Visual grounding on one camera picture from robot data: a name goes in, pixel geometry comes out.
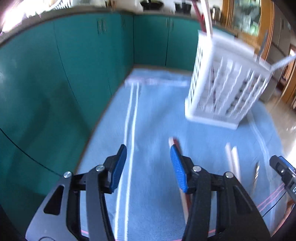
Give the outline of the silver metal spoon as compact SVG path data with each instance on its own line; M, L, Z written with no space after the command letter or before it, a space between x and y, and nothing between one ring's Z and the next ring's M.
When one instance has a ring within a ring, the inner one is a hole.
M258 176L259 176L259 170L260 170L260 162L256 162L254 179L253 179L252 190L251 190L251 196L253 196L255 193L257 180L258 180Z

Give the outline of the cream white chopstick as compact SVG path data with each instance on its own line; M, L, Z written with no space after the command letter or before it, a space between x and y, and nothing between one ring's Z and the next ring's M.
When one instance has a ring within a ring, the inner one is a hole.
M237 180L241 182L240 162L239 162L239 156L238 156L238 149L236 146L234 146L231 150L231 157L232 157L233 173L236 176Z

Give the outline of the light pink chopstick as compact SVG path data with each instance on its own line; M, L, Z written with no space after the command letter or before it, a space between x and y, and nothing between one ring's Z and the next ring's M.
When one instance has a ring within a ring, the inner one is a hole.
M173 137L169 137L169 146L171 147L172 145L174 145L173 144ZM185 221L185 223L187 223L189 212L184 212L184 210L183 210L183 215L184 215L184 221Z

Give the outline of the dark red chopstick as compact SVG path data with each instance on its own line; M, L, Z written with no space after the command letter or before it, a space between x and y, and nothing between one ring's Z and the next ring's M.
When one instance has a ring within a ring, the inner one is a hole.
M173 144L177 146L178 151L182 154L180 143L176 137L173 137ZM184 212L189 212L191 206L191 195L185 194L182 189L180 189L180 195Z

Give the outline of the teal lower kitchen cabinets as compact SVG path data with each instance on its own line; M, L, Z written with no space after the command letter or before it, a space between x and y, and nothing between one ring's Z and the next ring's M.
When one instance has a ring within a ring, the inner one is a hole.
M43 20L1 40L1 206L24 235L136 64L164 66L169 18L83 12Z

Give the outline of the white plastic utensil basket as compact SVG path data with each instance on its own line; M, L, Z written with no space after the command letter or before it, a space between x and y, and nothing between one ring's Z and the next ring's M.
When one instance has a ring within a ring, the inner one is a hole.
M200 31L185 117L236 130L271 74L271 66L257 60L245 42L219 30L213 34Z

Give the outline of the silver refrigerator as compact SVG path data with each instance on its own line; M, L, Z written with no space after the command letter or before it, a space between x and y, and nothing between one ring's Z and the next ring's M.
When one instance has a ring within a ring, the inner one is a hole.
M291 26L281 12L281 10L275 5L274 6L274 25L273 25L273 37L269 54L267 56L267 62L272 65L284 57L290 54L290 37L291 37ZM260 100L264 103L268 102L272 97L278 83L282 78L284 67L275 70L273 76L260 97Z

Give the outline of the blue striped table cloth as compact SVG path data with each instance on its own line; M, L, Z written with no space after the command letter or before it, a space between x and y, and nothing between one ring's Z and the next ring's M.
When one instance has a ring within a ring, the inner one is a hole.
M241 184L251 196L256 162L260 162L251 196L273 232L285 213L281 178L269 165L281 156L282 144L273 120L257 102L236 130L188 121L185 99L190 77L166 71L136 69L119 88L98 124L78 167L84 173L127 147L127 159L116 191L107 195L107 210L116 240L179 240L185 221L179 186L170 159L169 137L183 155L210 173L229 171L225 146L236 146Z

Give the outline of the wooden glass sliding door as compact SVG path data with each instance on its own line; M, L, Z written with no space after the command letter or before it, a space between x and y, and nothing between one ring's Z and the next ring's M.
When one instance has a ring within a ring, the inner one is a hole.
M272 1L222 1L221 25L252 46L256 54L268 30L268 56L273 37L274 3Z

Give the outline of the stainless steel pressure cooker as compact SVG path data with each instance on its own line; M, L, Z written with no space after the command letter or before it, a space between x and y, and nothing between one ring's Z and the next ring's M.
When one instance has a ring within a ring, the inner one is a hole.
M214 22L219 22L221 19L221 11L220 8L218 6L213 6L211 8L211 17L212 17L212 21Z

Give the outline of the black cooking pot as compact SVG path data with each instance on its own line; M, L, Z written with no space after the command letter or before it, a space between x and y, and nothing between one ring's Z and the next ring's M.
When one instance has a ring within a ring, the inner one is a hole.
M184 13L184 14L189 14L191 13L191 7L192 5L189 3L186 3L185 1L181 2L181 3L176 3L175 4L175 11L177 13Z

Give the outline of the black wok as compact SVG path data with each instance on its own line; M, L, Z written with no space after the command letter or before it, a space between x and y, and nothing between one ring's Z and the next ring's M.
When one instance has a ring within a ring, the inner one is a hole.
M140 1L140 5L144 11L159 11L163 8L164 3L162 1L146 0Z

